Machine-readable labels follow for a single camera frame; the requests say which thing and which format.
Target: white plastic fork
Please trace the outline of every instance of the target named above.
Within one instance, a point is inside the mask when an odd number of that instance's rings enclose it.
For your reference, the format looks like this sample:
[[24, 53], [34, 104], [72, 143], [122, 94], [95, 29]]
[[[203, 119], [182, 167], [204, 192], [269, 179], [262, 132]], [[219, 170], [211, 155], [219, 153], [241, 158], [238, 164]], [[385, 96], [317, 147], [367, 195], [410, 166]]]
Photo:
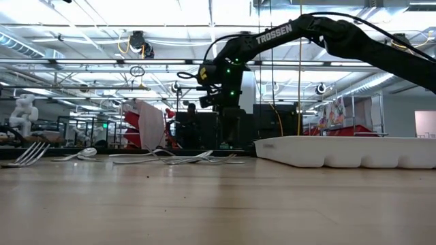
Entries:
[[48, 150], [50, 144], [44, 142], [33, 143], [13, 163], [0, 163], [2, 167], [28, 167], [35, 164]]

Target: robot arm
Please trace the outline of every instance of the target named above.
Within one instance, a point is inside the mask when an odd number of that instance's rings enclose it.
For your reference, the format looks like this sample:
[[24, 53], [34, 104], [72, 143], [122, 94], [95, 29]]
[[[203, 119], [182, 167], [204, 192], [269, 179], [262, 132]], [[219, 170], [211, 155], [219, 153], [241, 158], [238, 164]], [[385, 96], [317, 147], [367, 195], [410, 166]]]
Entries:
[[[436, 93], [436, 60], [431, 56], [413, 47], [411, 50], [426, 59], [381, 44], [356, 25], [344, 20], [335, 21], [304, 14], [263, 33], [230, 39], [212, 62], [205, 61], [195, 76], [202, 85], [201, 89], [208, 92], [207, 96], [200, 98], [201, 106], [205, 108], [213, 105], [218, 111], [237, 107], [242, 93], [242, 75], [244, 71], [249, 71], [246, 62], [265, 50], [301, 37], [325, 48], [331, 55], [361, 60]], [[395, 41], [407, 46], [400, 39]]]

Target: white wall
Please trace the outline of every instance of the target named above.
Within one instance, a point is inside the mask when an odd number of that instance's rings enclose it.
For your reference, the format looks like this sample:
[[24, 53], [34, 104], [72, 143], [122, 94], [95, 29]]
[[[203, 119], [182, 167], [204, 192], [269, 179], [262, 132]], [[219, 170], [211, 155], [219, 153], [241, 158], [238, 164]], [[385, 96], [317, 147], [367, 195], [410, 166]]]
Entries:
[[[58, 116], [69, 116], [69, 108], [65, 105], [47, 103], [44, 100], [37, 100], [33, 106], [39, 110], [39, 119], [57, 121]], [[9, 118], [14, 111], [15, 101], [0, 101], [0, 123]]]
[[434, 97], [384, 95], [384, 121], [390, 137], [416, 137], [415, 111], [436, 110]]

